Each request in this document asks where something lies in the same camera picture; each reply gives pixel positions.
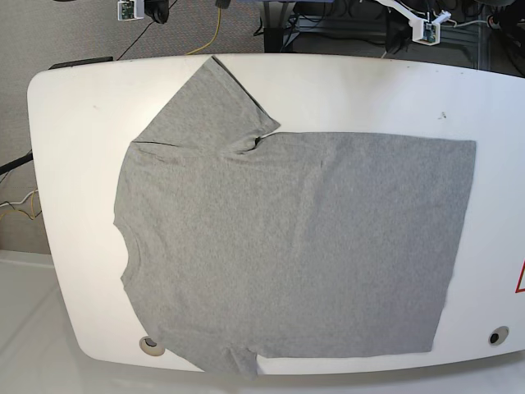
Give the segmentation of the red triangle sticker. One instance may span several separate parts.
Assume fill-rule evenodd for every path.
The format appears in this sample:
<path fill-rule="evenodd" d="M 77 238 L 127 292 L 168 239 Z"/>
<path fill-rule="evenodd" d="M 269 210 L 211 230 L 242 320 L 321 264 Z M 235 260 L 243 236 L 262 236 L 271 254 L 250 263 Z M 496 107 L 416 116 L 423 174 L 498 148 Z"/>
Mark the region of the red triangle sticker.
<path fill-rule="evenodd" d="M 525 262 L 523 263 L 523 266 L 521 268 L 518 283 L 515 289 L 516 294 L 525 292 L 524 273 L 525 273 Z"/>

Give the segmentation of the table grommet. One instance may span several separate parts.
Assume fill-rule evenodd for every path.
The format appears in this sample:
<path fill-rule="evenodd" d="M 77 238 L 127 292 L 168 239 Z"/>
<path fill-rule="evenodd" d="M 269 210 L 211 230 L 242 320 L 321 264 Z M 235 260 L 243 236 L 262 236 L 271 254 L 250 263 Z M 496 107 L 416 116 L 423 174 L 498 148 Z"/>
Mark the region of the table grommet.
<path fill-rule="evenodd" d="M 156 343 L 151 337 L 142 337 L 139 340 L 139 348 L 146 354 L 153 357 L 162 356 L 165 348 Z"/>
<path fill-rule="evenodd" d="M 496 328 L 489 336 L 488 341 L 491 346 L 499 346 L 509 335 L 509 328 L 501 326 Z"/>

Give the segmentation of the left table grommet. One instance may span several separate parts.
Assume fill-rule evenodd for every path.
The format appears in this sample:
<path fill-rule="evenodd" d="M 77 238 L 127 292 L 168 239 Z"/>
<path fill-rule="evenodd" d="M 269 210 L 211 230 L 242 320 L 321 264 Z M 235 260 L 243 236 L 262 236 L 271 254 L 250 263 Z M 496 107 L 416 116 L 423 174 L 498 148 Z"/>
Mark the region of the left table grommet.
<path fill-rule="evenodd" d="M 142 337 L 139 340 L 139 348 L 146 354 L 153 357 L 162 356 L 165 348 L 156 343 L 151 337 Z"/>

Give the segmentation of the grey T-shirt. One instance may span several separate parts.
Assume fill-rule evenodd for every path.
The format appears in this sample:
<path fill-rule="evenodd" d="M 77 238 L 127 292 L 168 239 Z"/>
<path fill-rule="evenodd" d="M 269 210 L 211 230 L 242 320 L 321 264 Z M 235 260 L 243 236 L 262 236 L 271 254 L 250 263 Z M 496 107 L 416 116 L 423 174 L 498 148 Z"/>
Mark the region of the grey T-shirt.
<path fill-rule="evenodd" d="M 211 58 L 130 142 L 114 223 L 146 333 L 246 377 L 258 357 L 430 351 L 476 144 L 279 127 Z"/>

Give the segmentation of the black table leg base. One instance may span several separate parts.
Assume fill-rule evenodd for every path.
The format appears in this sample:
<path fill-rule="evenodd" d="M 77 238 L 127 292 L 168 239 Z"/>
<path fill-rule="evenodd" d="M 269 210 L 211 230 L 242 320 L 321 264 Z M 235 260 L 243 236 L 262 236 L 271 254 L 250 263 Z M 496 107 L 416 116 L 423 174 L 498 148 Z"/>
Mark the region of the black table leg base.
<path fill-rule="evenodd" d="M 284 45 L 285 28 L 263 28 L 263 44 L 265 53 L 280 53 Z"/>

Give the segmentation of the right table grommet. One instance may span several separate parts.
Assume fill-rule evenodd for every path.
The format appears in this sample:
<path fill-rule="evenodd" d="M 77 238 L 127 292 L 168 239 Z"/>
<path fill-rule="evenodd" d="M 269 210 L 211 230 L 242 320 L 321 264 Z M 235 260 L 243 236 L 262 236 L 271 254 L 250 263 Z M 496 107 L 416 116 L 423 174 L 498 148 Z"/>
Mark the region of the right table grommet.
<path fill-rule="evenodd" d="M 509 328 L 501 326 L 496 328 L 489 336 L 488 341 L 491 346 L 499 346 L 509 335 Z"/>

